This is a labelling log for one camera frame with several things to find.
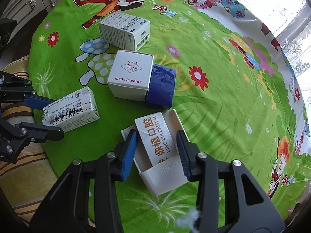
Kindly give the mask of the silver patterned medicine box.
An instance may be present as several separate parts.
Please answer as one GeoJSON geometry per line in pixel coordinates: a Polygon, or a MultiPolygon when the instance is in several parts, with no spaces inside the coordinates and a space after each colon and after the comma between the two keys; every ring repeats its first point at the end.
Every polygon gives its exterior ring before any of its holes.
{"type": "Polygon", "coordinates": [[[42,124],[68,132],[100,119],[94,93],[83,87],[43,108],[42,124]]]}

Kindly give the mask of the brown white dental box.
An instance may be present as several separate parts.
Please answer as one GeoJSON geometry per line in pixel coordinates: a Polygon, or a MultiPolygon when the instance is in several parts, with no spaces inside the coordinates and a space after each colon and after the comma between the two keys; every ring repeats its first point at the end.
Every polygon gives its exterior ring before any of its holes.
{"type": "Polygon", "coordinates": [[[177,149],[176,134],[184,128],[176,110],[137,118],[121,130],[122,137],[126,139],[132,129],[138,132],[134,162],[152,194],[161,195],[188,182],[177,149]]]}

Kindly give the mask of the striped beige sofa cushion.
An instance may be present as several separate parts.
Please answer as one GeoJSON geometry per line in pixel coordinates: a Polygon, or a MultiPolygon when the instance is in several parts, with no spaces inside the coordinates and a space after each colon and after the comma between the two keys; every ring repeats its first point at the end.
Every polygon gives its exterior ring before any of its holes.
{"type": "MultiPolygon", "coordinates": [[[[28,55],[11,62],[3,72],[28,79],[28,55]]],[[[35,123],[32,109],[24,103],[2,104],[2,116],[10,124],[35,123]]],[[[57,177],[41,144],[30,143],[16,164],[1,162],[1,189],[24,224],[29,225],[57,177]]]]}

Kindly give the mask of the white made-in-china box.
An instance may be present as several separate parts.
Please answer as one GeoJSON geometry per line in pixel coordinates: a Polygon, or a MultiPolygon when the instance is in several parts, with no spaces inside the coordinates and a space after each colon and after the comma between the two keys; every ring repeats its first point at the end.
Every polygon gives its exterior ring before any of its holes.
{"type": "Polygon", "coordinates": [[[154,56],[151,54],[118,50],[107,84],[116,98],[145,101],[154,56]]]}

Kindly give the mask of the white text medicine box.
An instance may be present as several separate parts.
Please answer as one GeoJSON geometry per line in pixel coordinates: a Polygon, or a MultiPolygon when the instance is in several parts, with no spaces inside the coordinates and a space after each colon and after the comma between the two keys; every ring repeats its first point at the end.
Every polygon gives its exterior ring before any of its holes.
{"type": "Polygon", "coordinates": [[[114,12],[99,23],[103,40],[122,50],[137,52],[150,39],[151,23],[122,12],[114,12]]]}

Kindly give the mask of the dark blue small box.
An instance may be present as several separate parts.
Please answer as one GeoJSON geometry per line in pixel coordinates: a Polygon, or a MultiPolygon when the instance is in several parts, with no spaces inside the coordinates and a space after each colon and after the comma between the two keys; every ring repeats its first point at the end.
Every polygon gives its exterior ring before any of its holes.
{"type": "Polygon", "coordinates": [[[176,70],[166,66],[154,64],[146,105],[160,110],[172,107],[175,92],[176,70]]]}

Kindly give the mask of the green cartoon mushroom cloth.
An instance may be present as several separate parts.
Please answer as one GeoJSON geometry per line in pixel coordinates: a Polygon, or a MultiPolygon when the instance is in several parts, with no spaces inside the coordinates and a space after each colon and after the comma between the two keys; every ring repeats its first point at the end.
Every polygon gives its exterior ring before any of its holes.
{"type": "Polygon", "coordinates": [[[99,158],[155,112],[107,85],[117,48],[101,41],[99,23],[112,12],[150,21],[140,52],[176,70],[172,106],[190,141],[217,160],[241,160],[288,218],[310,182],[306,110],[277,39],[239,0],[62,0],[33,35],[30,78],[52,99],[88,86],[100,118],[44,145],[56,174],[75,158],[99,158]]]}

